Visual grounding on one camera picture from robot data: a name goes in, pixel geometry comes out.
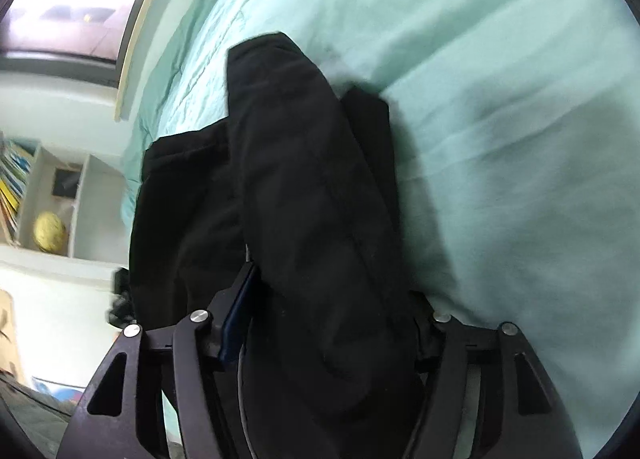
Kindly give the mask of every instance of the wall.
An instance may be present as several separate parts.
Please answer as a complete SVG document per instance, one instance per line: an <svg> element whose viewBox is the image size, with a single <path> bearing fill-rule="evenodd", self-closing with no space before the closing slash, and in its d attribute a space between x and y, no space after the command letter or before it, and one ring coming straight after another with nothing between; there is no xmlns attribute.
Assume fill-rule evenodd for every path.
<svg viewBox="0 0 640 459"><path fill-rule="evenodd" d="M87 385L118 331L105 319L110 288L107 281L63 282L0 264L0 289L14 300L18 352L27 379Z"/></svg>
<svg viewBox="0 0 640 459"><path fill-rule="evenodd" d="M119 157L132 122L114 121L117 90L50 76L0 72L0 130L7 136Z"/></svg>

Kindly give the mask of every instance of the bed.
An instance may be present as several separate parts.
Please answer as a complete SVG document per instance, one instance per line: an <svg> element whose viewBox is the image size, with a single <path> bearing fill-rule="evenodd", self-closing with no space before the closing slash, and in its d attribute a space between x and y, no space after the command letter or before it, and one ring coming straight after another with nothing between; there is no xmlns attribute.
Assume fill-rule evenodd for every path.
<svg viewBox="0 0 640 459"><path fill-rule="evenodd" d="M144 22L119 97L126 224L146 147L225 116L226 50L282 31L336 94L389 102L418 287L465 323L517 322L598 452L640 391L640 28L624 0L156 0Z"/></svg>

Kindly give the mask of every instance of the folded black garment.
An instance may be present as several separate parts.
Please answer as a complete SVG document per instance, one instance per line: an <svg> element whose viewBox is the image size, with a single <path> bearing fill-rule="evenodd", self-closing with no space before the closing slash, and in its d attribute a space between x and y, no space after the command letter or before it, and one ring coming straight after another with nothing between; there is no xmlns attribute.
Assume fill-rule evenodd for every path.
<svg viewBox="0 0 640 459"><path fill-rule="evenodd" d="M285 35L231 49L227 87L242 233L271 290L243 375L257 456L399 458L422 388L388 172Z"/></svg>

